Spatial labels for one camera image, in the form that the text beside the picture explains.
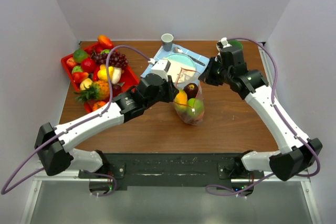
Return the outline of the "orange yellow mango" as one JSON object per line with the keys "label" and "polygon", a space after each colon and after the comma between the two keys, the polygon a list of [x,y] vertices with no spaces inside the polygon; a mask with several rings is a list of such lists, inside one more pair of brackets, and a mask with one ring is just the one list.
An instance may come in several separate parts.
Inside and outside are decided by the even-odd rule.
{"label": "orange yellow mango", "polygon": [[185,112],[187,108],[187,94],[184,90],[179,89],[178,94],[174,99],[174,108],[177,112]]}

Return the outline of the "dark purple plum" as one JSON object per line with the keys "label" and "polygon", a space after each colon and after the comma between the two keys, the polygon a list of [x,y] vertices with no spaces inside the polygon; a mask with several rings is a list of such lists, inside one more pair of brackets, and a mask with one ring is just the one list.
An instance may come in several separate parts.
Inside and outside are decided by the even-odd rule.
{"label": "dark purple plum", "polygon": [[199,91],[199,87],[195,83],[189,83],[183,88],[183,90],[186,93],[187,98],[191,99],[191,98],[196,98],[198,91]]}

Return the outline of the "clear zip bag orange zipper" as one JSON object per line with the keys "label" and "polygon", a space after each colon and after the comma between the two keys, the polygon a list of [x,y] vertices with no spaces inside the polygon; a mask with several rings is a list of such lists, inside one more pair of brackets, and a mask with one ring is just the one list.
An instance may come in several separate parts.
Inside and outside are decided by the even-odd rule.
{"label": "clear zip bag orange zipper", "polygon": [[174,82],[178,94],[174,98],[174,109],[186,124],[198,125],[205,113],[200,73],[192,68],[181,67]]}

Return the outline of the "dark red grape bunch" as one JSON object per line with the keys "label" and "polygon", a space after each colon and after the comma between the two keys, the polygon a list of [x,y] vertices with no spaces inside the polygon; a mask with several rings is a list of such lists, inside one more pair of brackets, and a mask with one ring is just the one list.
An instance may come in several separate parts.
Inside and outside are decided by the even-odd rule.
{"label": "dark red grape bunch", "polygon": [[[108,54],[109,54],[109,51],[102,51],[99,54],[94,53],[92,56],[92,59],[98,65],[105,65],[107,62]],[[125,54],[120,54],[119,52],[113,52],[108,60],[108,65],[124,69],[128,66],[128,61],[125,57]]]}

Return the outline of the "small orange pumpkin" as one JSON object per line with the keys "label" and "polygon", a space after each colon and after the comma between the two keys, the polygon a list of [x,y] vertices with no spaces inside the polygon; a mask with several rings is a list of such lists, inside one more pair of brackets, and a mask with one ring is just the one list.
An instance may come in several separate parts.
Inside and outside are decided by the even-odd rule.
{"label": "small orange pumpkin", "polygon": [[98,110],[99,108],[101,108],[101,107],[103,107],[105,105],[106,105],[106,102],[104,102],[104,101],[98,101],[98,102],[96,102],[96,103],[93,104],[92,111],[96,111],[96,110]]}

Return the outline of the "orange peach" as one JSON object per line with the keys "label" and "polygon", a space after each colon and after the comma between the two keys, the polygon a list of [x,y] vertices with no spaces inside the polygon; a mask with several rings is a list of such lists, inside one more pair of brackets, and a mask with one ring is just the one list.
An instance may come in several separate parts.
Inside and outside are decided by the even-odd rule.
{"label": "orange peach", "polygon": [[195,122],[200,122],[203,120],[203,116],[204,116],[204,111],[202,113],[200,113],[195,119]]}

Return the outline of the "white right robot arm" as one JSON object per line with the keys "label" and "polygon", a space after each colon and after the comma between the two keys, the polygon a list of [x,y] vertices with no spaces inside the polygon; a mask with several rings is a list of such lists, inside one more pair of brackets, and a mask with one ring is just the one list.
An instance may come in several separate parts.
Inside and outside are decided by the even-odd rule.
{"label": "white right robot arm", "polygon": [[301,175],[317,163],[322,143],[303,132],[277,101],[267,79],[259,70],[248,70],[242,49],[229,46],[211,57],[199,76],[203,83],[227,84],[251,106],[264,122],[278,150],[275,152],[246,151],[236,158],[234,173],[246,178],[252,171],[272,172],[282,181]]}

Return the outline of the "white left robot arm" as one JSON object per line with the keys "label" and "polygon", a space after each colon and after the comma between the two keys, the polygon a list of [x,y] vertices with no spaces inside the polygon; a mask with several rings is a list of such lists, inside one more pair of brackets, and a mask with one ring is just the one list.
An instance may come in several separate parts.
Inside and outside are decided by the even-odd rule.
{"label": "white left robot arm", "polygon": [[55,176],[69,168],[83,169],[97,178],[108,174],[109,165],[98,151],[76,150],[86,139],[119,124],[126,123],[158,102],[172,102],[178,94],[171,76],[149,73],[137,86],[114,97],[111,102],[85,116],[52,127],[43,124],[38,131],[35,150],[48,176]]}

